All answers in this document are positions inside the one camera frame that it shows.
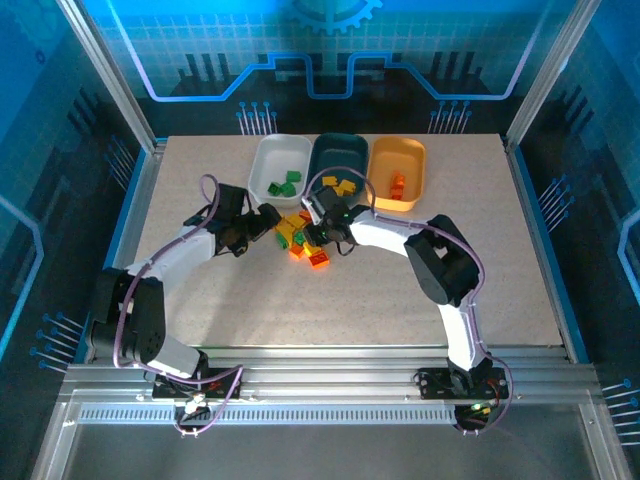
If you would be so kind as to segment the white plastic container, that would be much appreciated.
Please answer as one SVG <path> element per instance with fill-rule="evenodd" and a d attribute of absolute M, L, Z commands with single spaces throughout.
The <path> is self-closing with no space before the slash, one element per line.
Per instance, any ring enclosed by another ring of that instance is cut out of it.
<path fill-rule="evenodd" d="M 258 203 L 269 203 L 283 209 L 293 209 L 300 205 L 308 179 L 311 141 L 299 135 L 272 134 L 258 144 L 248 180 L 248 190 Z M 286 172 L 297 170 L 302 174 L 296 187 L 297 194 L 286 198 L 271 196 L 267 190 L 271 182 L 286 183 Z"/>

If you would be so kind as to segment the teal plastic container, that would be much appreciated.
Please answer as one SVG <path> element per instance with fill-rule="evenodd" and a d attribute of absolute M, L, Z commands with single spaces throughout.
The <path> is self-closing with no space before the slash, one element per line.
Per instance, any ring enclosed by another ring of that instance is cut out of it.
<path fill-rule="evenodd" d="M 347 180 L 355 184 L 355 193 L 346 195 L 349 206 L 359 202 L 365 188 L 362 175 L 367 173 L 369 146 L 367 141 L 354 134 L 325 133 L 313 143 L 307 185 L 315 192 L 322 186 L 323 176 L 335 176 L 338 182 Z"/>

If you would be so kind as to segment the orange plastic container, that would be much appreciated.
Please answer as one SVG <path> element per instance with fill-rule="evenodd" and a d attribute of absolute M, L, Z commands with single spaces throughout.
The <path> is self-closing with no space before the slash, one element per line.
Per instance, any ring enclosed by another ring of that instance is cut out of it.
<path fill-rule="evenodd" d="M 367 179 L 375 191 L 375 209 L 394 212 L 412 210 L 424 192 L 426 166 L 426 148 L 418 140 L 399 136 L 377 138 L 372 144 L 367 170 Z M 401 200 L 390 198 L 394 172 L 405 176 Z"/>

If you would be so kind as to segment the aluminium table side rail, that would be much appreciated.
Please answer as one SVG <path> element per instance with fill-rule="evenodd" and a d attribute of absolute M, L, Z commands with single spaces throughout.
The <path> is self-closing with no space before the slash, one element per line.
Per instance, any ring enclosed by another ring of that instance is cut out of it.
<path fill-rule="evenodd" d="M 89 336 L 95 298 L 99 295 L 103 283 L 102 272 L 111 267 L 126 267 L 136 258 L 165 146 L 166 142 L 161 142 L 159 150 L 155 153 L 146 153 L 141 150 L 134 165 L 107 255 L 92 291 L 86 327 L 76 355 L 79 363 L 89 363 L 94 357 L 94 348 L 89 344 Z"/>
<path fill-rule="evenodd" d="M 522 152 L 518 146 L 505 145 L 505 155 L 566 355 L 572 363 L 589 364 L 591 359 Z"/>

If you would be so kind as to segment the aluminium frame rail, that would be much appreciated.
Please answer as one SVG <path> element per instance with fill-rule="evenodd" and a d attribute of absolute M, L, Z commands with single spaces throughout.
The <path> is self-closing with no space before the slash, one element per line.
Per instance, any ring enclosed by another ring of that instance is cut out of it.
<path fill-rule="evenodd" d="M 446 364 L 445 348 L 432 346 L 235 346 L 206 352 L 215 367 L 243 365 L 241 400 L 264 404 L 416 403 L 415 371 Z M 512 373 L 515 405 L 603 400 L 595 368 L 570 362 L 562 347 L 505 347 L 493 354 Z M 70 366 L 58 399 L 133 403 L 150 396 L 141 370 L 97 361 Z"/>

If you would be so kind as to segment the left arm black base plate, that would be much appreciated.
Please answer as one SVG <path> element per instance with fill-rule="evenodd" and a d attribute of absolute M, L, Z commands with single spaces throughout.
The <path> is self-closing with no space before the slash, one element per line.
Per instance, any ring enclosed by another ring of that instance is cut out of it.
<path fill-rule="evenodd" d="M 207 400 L 223 400 L 231 389 L 236 373 L 215 382 L 186 384 L 156 375 L 150 381 L 154 400 L 187 400 L 196 393 L 202 393 Z"/>

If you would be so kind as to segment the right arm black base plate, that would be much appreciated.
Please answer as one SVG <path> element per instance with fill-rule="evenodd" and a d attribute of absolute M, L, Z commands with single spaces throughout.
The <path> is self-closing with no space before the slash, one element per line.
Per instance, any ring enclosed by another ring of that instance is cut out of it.
<path fill-rule="evenodd" d="M 447 368 L 419 368 L 412 381 L 422 400 L 506 400 L 510 396 L 505 370 L 492 368 L 488 376 L 464 394 L 454 386 Z"/>

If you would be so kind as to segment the aluminium frame post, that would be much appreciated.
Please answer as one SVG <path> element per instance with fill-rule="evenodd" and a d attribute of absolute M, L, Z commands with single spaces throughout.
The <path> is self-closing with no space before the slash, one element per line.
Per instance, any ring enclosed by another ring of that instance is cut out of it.
<path fill-rule="evenodd" d="M 98 27 L 81 0 L 55 0 L 141 148 L 156 151 L 157 140 Z"/>
<path fill-rule="evenodd" d="M 556 81 L 566 68 L 601 2 L 602 0 L 575 1 L 573 9 L 556 36 L 506 132 L 507 153 L 513 152 L 520 145 Z"/>

